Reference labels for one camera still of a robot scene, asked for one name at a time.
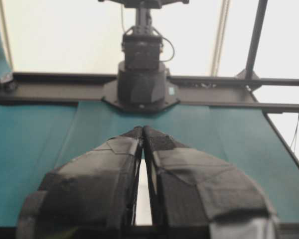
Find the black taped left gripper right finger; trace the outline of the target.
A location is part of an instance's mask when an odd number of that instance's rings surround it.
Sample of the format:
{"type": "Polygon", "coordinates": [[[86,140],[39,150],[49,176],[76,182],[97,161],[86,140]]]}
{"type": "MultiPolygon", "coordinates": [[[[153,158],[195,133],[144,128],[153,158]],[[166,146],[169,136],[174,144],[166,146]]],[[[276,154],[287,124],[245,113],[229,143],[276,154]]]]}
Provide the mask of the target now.
{"type": "Polygon", "coordinates": [[[170,237],[279,238],[273,205],[243,171],[150,126],[143,137],[152,221],[170,237]]]}

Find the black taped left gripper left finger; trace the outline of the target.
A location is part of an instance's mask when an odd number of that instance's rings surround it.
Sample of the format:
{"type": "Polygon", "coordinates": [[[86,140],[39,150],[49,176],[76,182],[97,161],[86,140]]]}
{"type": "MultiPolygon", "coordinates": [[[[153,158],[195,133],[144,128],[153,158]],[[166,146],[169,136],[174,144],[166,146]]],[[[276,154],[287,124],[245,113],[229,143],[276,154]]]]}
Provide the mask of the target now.
{"type": "Polygon", "coordinates": [[[121,236],[135,224],[143,129],[133,128],[47,172],[28,195],[17,221],[18,239],[121,236]]]}

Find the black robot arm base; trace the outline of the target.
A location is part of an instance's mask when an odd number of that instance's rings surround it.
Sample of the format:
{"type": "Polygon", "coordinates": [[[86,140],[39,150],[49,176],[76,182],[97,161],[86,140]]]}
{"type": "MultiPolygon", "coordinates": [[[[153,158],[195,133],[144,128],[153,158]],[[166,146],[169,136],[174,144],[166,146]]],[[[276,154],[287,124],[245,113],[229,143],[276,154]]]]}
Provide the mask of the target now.
{"type": "Polygon", "coordinates": [[[120,0],[136,10],[136,22],[122,37],[125,58],[118,64],[116,80],[104,85],[103,100],[126,112],[155,113],[179,103],[178,87],[167,80],[160,59],[163,35],[152,25],[151,9],[172,4],[171,0],[120,0]]]}

